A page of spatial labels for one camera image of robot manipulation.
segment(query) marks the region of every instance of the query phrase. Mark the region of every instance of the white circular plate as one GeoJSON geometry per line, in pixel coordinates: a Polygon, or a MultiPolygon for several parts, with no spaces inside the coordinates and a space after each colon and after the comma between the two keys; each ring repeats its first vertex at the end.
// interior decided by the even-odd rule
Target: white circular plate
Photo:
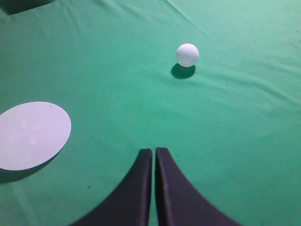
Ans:
{"type": "Polygon", "coordinates": [[[64,147],[71,132],[68,114],[47,102],[30,102],[0,115],[0,168],[26,170],[64,147]]]}

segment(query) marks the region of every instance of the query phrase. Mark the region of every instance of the green felt surface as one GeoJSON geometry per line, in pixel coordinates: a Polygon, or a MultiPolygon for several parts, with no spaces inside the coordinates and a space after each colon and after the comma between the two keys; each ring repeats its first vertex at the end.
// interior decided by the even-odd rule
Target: green felt surface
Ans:
{"type": "Polygon", "coordinates": [[[72,120],[49,165],[0,184],[0,225],[68,225],[140,148],[164,146],[241,224],[300,226],[300,21],[298,0],[60,0],[0,17],[0,113],[49,101],[72,120]],[[186,42],[200,60],[179,79],[186,42]]]}

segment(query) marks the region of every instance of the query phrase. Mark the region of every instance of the white disc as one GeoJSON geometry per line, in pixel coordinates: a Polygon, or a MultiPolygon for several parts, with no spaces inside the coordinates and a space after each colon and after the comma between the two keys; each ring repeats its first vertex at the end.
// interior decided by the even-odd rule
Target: white disc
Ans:
{"type": "Polygon", "coordinates": [[[177,49],[176,59],[182,67],[191,67],[199,59],[198,48],[190,43],[183,44],[177,49]]]}
{"type": "Polygon", "coordinates": [[[0,168],[26,170],[64,147],[71,132],[68,114],[47,102],[30,102],[0,115],[0,168]]]}

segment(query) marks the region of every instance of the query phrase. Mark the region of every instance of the white golf ball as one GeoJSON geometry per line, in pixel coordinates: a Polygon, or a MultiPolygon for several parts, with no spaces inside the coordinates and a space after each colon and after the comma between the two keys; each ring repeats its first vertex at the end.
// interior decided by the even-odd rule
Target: white golf ball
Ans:
{"type": "Polygon", "coordinates": [[[176,58],[182,67],[191,67],[199,59],[198,48],[190,43],[183,44],[177,49],[176,58]]]}

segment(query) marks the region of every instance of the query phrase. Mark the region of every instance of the dark curved object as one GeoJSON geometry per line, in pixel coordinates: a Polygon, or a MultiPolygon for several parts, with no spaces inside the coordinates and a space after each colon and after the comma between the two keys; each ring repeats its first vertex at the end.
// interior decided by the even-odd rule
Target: dark curved object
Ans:
{"type": "Polygon", "coordinates": [[[239,226],[192,186],[167,148],[156,149],[155,177],[159,226],[239,226]]]}
{"type": "Polygon", "coordinates": [[[147,226],[151,205],[151,149],[140,150],[116,189],[73,226],[147,226]]]}

